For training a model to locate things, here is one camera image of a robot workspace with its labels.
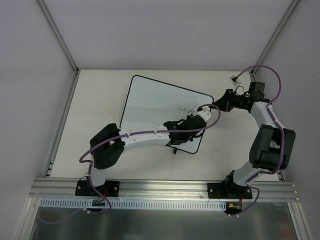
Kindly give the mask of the white whiteboard black frame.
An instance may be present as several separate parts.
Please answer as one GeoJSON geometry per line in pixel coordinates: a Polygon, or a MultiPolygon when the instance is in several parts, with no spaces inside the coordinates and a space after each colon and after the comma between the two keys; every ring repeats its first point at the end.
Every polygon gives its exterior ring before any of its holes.
{"type": "Polygon", "coordinates": [[[212,104],[211,95],[140,75],[134,75],[126,97],[119,127],[142,131],[178,121],[199,106],[212,104]]]}

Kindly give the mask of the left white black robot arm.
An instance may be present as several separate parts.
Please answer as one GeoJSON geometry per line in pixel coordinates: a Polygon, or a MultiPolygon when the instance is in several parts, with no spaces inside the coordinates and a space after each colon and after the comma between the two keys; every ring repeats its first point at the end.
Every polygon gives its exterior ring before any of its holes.
{"type": "Polygon", "coordinates": [[[188,115],[186,119],[167,121],[138,134],[120,129],[115,123],[108,124],[89,141],[90,148],[94,148],[109,140],[91,152],[93,167],[86,189],[94,196],[100,195],[104,191],[106,169],[114,166],[122,153],[141,147],[178,146],[191,142],[201,136],[200,132],[207,126],[208,120],[200,115],[188,115]]]}

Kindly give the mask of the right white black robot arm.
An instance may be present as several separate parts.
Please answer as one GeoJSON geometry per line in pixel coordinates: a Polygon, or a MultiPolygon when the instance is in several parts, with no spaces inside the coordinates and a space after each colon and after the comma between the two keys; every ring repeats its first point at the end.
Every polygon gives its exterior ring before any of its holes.
{"type": "Polygon", "coordinates": [[[264,89],[264,83],[251,82],[245,93],[238,95],[235,90],[227,89],[214,103],[223,112],[247,110],[259,130],[250,148],[249,160],[239,169],[232,170],[221,183],[207,184],[210,199],[251,199],[250,185],[254,180],[284,170],[289,164],[296,133],[277,119],[271,100],[265,98],[264,89]]]}

